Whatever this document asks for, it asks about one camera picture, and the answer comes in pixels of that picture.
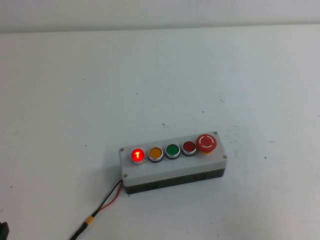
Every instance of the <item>illuminated red button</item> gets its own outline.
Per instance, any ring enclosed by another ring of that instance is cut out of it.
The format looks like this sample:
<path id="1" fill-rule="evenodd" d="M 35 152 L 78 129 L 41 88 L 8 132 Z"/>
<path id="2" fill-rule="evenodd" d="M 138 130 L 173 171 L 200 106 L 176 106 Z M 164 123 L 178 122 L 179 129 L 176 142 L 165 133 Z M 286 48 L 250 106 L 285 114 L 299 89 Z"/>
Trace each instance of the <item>illuminated red button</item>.
<path id="1" fill-rule="evenodd" d="M 143 164 L 145 162 L 145 153 L 141 149 L 135 149 L 131 153 L 132 162 L 136 165 Z"/>

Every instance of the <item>emergency stop button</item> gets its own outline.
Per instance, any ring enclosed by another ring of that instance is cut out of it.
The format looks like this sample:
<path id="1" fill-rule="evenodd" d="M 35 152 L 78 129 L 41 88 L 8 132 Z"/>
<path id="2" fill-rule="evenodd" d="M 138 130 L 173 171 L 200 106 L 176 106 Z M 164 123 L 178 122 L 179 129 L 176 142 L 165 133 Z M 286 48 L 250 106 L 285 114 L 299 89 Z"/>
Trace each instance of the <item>emergency stop button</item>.
<path id="1" fill-rule="evenodd" d="M 217 140 L 210 134 L 202 134 L 196 139 L 196 147 L 204 153 L 212 152 L 217 146 Z"/>

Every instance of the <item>push button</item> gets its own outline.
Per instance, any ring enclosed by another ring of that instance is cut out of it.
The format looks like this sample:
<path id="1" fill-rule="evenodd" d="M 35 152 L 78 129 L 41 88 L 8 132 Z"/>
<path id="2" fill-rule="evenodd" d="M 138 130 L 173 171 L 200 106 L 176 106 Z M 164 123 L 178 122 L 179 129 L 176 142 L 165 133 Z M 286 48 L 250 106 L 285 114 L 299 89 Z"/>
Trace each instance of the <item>push button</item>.
<path id="1" fill-rule="evenodd" d="M 196 147 L 203 153 L 210 153 L 217 147 L 217 140 L 210 134 L 202 134 L 196 139 Z"/>
<path id="2" fill-rule="evenodd" d="M 168 159 L 177 159 L 180 156 L 180 147 L 175 144 L 170 144 L 165 149 L 165 155 Z"/>
<path id="3" fill-rule="evenodd" d="M 193 141 L 186 141 L 182 145 L 182 152 L 186 156 L 193 156 L 196 154 L 196 144 Z"/>
<path id="4" fill-rule="evenodd" d="M 154 147 L 150 149 L 148 157 L 151 162 L 158 163 L 164 158 L 164 153 L 159 147 Z"/>

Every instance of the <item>red wire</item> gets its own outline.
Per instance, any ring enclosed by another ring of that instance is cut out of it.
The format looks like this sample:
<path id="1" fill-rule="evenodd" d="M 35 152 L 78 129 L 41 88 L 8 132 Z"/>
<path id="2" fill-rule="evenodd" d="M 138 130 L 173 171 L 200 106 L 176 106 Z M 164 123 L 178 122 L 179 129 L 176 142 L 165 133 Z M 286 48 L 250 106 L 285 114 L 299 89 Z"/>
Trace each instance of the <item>red wire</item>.
<path id="1" fill-rule="evenodd" d="M 101 208 L 98 210 L 98 212 L 100 212 L 101 210 L 103 210 L 103 209 L 105 209 L 106 207 L 108 207 L 109 205 L 111 205 L 111 204 L 117 199 L 117 197 L 119 196 L 119 193 L 120 193 L 120 191 L 121 191 L 122 184 L 123 184 L 123 181 L 121 181 L 120 187 L 118 188 L 118 192 L 116 193 L 114 199 L 112 199 L 112 201 L 109 202 L 107 205 L 101 207 Z"/>

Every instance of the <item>black cable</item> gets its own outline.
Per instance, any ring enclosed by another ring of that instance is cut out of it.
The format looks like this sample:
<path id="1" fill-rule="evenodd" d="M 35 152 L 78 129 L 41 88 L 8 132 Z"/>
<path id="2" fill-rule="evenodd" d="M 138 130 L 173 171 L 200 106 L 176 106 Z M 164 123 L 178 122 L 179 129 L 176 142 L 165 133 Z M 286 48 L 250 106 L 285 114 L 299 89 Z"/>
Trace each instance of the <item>black cable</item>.
<path id="1" fill-rule="evenodd" d="M 102 201 L 102 203 L 100 204 L 100 206 L 91 214 L 91 216 L 89 218 L 94 218 L 98 212 L 99 209 L 105 204 L 105 202 L 107 201 L 107 199 L 110 197 L 110 195 L 113 193 L 113 191 L 116 189 L 116 187 L 122 182 L 122 180 L 118 181 L 116 183 L 116 185 L 112 188 L 111 192 L 106 196 L 106 198 Z M 79 235 L 88 227 L 89 223 L 87 223 L 87 221 L 89 221 L 89 218 L 79 227 L 79 229 L 72 235 L 72 237 L 70 238 L 70 240 L 76 240 L 77 237 L 79 237 Z"/>

